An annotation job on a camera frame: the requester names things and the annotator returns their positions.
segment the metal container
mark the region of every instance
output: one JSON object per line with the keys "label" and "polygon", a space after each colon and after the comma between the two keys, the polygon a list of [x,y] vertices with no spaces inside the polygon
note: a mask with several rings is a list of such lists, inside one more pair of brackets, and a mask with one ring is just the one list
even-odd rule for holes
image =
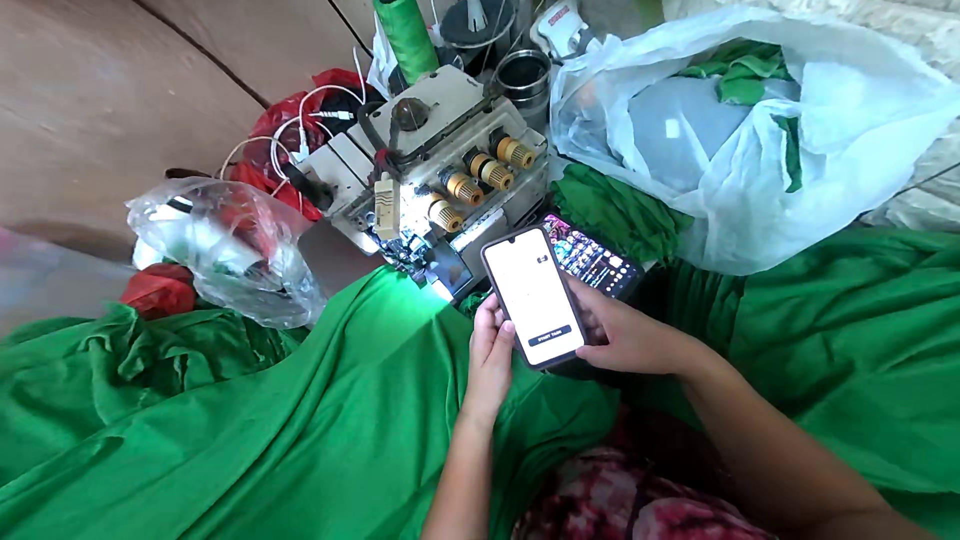
{"label": "metal container", "polygon": [[550,59],[537,49],[514,51],[496,67],[493,79],[527,125],[543,133],[550,115]]}

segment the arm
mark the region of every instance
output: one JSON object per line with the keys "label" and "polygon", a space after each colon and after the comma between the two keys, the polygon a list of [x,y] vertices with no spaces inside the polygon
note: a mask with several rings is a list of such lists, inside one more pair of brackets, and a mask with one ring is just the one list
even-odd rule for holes
{"label": "arm", "polygon": [[780,414],[700,341],[568,280],[600,346],[577,356],[607,369],[674,374],[743,502],[787,538],[928,538],[853,469]]}
{"label": "arm", "polygon": [[493,424],[510,388],[514,347],[514,324],[503,322],[498,309],[491,295],[473,319],[467,394],[420,538],[475,540],[489,534]]}

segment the finger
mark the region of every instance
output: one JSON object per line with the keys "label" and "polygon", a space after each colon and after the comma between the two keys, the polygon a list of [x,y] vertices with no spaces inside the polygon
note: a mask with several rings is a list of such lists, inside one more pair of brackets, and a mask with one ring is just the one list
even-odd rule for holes
{"label": "finger", "polygon": [[570,276],[566,272],[562,272],[562,275],[566,280],[566,286],[570,287],[570,292],[577,297],[583,309],[597,313],[600,307],[606,304],[608,298],[604,296],[602,292]]}
{"label": "finger", "polygon": [[494,313],[499,309],[500,301],[496,295],[487,297],[480,307],[477,308],[476,315],[473,316],[473,336],[470,339],[470,352],[474,358],[486,358],[493,346],[493,340],[496,339],[496,326]]}
{"label": "finger", "polygon": [[600,319],[597,318],[593,311],[584,311],[581,315],[581,320],[583,321],[584,326],[591,330],[603,328],[603,326],[600,325]]}
{"label": "finger", "polygon": [[487,361],[493,362],[493,365],[510,365],[510,358],[514,353],[514,335],[516,335],[514,322],[504,321],[500,331],[496,333]]}
{"label": "finger", "polygon": [[609,342],[602,327],[589,331],[589,341],[591,345],[606,345]]}
{"label": "finger", "polygon": [[609,347],[609,345],[584,345],[577,348],[577,357],[586,360],[592,366],[616,369],[609,365],[611,363]]}

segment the green thread spool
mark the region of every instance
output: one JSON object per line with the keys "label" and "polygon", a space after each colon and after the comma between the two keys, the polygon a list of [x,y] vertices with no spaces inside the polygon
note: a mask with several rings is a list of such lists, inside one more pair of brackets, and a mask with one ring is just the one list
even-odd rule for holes
{"label": "green thread spool", "polygon": [[394,49],[396,63],[407,84],[412,85],[424,73],[436,71],[440,67],[417,0],[395,0],[389,3],[373,0],[373,8],[380,17],[383,32]]}

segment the white plastic bag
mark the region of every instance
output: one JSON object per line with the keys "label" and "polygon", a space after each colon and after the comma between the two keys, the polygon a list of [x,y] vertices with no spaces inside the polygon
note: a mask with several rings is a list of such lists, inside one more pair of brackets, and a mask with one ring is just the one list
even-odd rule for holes
{"label": "white plastic bag", "polygon": [[326,298],[297,249],[311,224],[269,194],[191,177],[164,181],[127,207],[139,239],[189,268],[201,298],[271,328],[320,316]]}
{"label": "white plastic bag", "polygon": [[[693,55],[736,37],[783,47],[800,102],[756,104],[702,163],[695,185],[652,178],[634,141],[644,127],[634,126],[628,101]],[[960,86],[914,48],[876,32],[828,17],[734,7],[626,41],[607,39],[601,51],[560,69],[550,109],[561,153],[696,218],[683,258],[746,275],[796,255],[897,192],[917,157],[960,114]],[[803,187],[794,193],[786,193],[786,133],[771,115],[800,117]]]}

